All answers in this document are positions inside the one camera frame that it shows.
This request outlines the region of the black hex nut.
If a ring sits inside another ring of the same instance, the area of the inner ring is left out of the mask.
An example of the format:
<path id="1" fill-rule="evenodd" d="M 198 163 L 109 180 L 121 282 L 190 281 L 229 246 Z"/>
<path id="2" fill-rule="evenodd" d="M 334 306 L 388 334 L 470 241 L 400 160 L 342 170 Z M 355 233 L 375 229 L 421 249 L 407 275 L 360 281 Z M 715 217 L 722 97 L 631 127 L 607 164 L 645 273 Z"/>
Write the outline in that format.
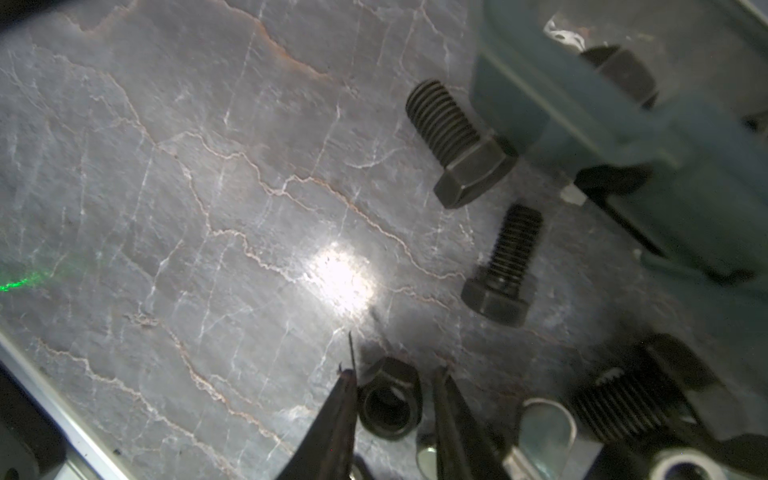
<path id="1" fill-rule="evenodd" d="M 358 389 L 358 417 L 374 436 L 396 441 L 414 431 L 422 418 L 423 395 L 418 370 L 393 357 L 370 366 Z"/>

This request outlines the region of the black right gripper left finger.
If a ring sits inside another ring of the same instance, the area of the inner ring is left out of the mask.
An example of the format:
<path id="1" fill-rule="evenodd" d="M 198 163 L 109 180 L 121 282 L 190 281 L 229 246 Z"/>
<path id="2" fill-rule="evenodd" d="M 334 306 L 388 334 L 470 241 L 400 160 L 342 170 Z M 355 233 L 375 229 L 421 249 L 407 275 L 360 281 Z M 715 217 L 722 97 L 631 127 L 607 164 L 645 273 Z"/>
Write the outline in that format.
<path id="1" fill-rule="evenodd" d="M 349 479 L 358 419 L 358 374 L 353 337 L 351 367 L 339 366 L 336 383 L 302 442 L 277 479 Z"/>

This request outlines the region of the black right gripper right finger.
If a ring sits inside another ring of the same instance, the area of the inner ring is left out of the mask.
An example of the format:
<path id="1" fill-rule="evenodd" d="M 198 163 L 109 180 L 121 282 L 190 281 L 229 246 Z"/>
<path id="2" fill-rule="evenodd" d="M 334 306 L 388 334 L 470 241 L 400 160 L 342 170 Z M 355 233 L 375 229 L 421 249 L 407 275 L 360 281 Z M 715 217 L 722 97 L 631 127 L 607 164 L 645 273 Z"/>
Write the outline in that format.
<path id="1" fill-rule="evenodd" d="M 438 478 L 509 479 L 504 435 L 475 418 L 447 367 L 435 371 L 432 385 Z"/>

